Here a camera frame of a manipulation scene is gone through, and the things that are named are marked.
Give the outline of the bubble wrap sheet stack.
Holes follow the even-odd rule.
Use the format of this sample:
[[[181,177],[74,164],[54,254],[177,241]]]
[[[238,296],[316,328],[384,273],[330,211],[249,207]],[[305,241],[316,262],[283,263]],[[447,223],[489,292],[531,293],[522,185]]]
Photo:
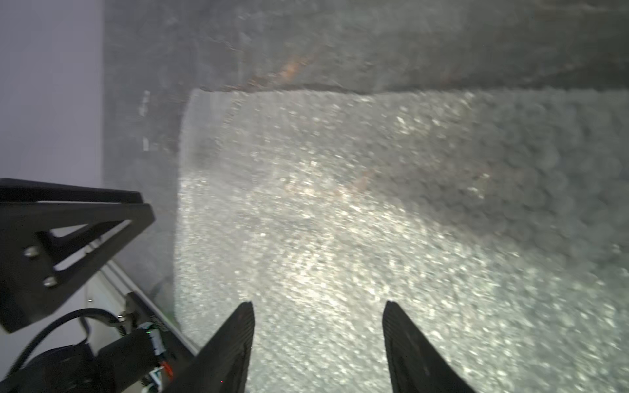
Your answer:
[[[628,93],[194,92],[175,315],[250,392],[388,392],[396,301],[479,392],[628,389]]]

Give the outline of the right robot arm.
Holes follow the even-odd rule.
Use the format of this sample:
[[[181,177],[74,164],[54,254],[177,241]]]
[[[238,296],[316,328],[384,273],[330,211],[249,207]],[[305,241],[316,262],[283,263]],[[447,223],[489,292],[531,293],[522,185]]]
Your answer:
[[[154,222],[140,193],[5,178],[1,181],[1,325],[20,331],[56,311]],[[135,293],[128,314],[77,309],[21,352],[4,392],[243,392],[255,314],[240,304],[193,354]],[[388,302],[383,335],[395,392],[468,392],[401,306]]]

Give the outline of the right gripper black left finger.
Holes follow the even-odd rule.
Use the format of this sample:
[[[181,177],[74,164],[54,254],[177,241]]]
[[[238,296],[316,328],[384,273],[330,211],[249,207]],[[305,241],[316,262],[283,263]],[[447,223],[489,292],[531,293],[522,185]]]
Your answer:
[[[165,390],[182,393],[244,393],[254,332],[253,304],[243,302],[198,352],[193,362]]]

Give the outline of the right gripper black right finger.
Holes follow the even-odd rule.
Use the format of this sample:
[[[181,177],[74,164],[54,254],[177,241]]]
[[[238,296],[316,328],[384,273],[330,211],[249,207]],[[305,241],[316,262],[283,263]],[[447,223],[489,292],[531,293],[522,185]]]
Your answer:
[[[474,389],[448,365],[398,303],[386,303],[382,325],[394,392],[474,393]]]

